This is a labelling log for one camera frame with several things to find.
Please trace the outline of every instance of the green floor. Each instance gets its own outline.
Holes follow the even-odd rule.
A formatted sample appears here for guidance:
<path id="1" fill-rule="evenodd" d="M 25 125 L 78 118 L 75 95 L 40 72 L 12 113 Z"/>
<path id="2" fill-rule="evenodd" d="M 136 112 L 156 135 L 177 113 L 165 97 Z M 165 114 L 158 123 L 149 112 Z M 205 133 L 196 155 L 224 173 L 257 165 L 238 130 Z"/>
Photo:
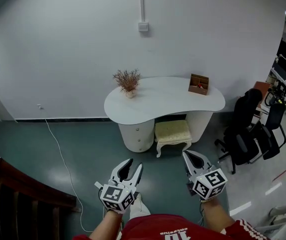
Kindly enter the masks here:
<path id="1" fill-rule="evenodd" d="M 213 115 L 200 141 L 189 148 L 206 155 L 212 163 L 218 160 L 214 140 L 223 130 L 219 117 Z M 94 183 L 107 183 L 112 169 L 128 158 L 134 158 L 133 169 L 143 163 L 137 190 L 152 214 L 181 215 L 195 223 L 200 220 L 198 197 L 190 196 L 186 187 L 187 176 L 181 157 L 185 144 L 165 146 L 161 157 L 156 158 L 155 144 L 144 153 L 129 151 L 114 122 L 56 122 L 50 123 L 50 127 L 84 205 L 82 222 L 86 230 L 92 231 L 102 219 L 103 207 Z M 45 123 L 0 122 L 0 157 L 34 179 L 73 195 L 58 146 Z M 226 193 L 219 198 L 227 210 Z M 64 225 L 66 239 L 84 233 L 79 217 L 80 213 L 68 217 Z"/>

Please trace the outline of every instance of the dried flower plant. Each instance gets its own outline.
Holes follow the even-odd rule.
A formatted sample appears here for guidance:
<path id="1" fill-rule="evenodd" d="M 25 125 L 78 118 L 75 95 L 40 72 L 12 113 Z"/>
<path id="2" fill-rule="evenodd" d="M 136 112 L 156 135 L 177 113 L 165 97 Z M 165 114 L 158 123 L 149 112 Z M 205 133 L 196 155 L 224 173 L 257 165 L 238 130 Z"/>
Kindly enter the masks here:
<path id="1" fill-rule="evenodd" d="M 141 74 L 138 72 L 139 70 L 137 68 L 131 72 L 118 70 L 116 74 L 113 75 L 113 79 L 115 79 L 117 85 L 121 87 L 121 92 L 131 92 L 137 89 L 141 78 Z"/>

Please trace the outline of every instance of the white stripe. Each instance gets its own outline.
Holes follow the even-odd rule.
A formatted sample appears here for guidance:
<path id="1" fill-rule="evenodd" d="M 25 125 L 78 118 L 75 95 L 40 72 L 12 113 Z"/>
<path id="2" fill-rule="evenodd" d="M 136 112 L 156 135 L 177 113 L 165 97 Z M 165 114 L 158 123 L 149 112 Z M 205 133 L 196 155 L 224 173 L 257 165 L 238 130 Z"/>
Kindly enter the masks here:
<path id="1" fill-rule="evenodd" d="M 269 195 L 271 194 L 274 190 L 276 190 L 277 188 L 282 186 L 282 182 L 279 182 L 278 184 L 276 184 L 275 186 L 271 187 L 268 191 L 265 192 L 265 195 Z"/>
<path id="2" fill-rule="evenodd" d="M 241 219 L 239 224 L 243 226 L 244 230 L 247 231 L 252 238 L 257 239 L 257 240 L 266 239 L 265 236 L 263 235 L 261 236 L 261 234 L 258 232 L 257 233 L 259 235 L 256 235 L 254 229 L 245 220 Z"/>
<path id="3" fill-rule="evenodd" d="M 229 211 L 229 215 L 230 216 L 234 216 L 235 214 L 238 214 L 239 212 L 249 208 L 251 205 L 252 205 L 251 202 L 247 202 L 247 203 L 245 203 L 245 204 L 243 204 L 243 205 L 241 205 L 241 206 L 239 206 L 239 207 L 237 207 L 237 208 L 235 208 L 233 210 L 230 210 Z"/>
<path id="4" fill-rule="evenodd" d="M 249 229 L 254 232 L 257 233 L 260 237 L 264 238 L 267 240 L 267 237 L 262 235 L 260 232 L 256 231 L 246 220 L 244 220 L 245 225 L 247 225 L 247 227 L 249 227 Z"/>

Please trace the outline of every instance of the cushioned stool seat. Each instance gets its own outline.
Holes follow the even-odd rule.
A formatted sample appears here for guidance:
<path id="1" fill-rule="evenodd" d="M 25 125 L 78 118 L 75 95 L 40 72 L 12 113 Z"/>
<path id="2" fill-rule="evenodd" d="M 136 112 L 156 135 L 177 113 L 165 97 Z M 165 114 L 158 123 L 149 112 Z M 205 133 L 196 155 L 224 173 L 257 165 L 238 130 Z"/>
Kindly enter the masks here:
<path id="1" fill-rule="evenodd" d="M 161 156 L 164 145 L 186 143 L 183 150 L 192 145 L 192 137 L 188 123 L 185 120 L 158 122 L 155 124 L 155 141 L 157 142 L 157 158 Z"/>

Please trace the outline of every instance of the black and white marker cube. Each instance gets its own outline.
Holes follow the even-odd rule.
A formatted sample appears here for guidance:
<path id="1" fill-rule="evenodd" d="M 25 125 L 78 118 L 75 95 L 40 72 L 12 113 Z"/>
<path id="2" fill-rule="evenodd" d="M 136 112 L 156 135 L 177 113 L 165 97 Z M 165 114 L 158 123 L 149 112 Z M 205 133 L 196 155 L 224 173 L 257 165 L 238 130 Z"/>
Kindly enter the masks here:
<path id="1" fill-rule="evenodd" d="M 216 169 L 196 178 L 193 190 L 203 199 L 207 200 L 220 194 L 228 179 L 221 169 Z"/>
<path id="2" fill-rule="evenodd" d="M 105 184 L 100 199 L 106 209 L 123 214 L 134 201 L 133 190 L 135 191 L 136 188 L 120 188 Z"/>

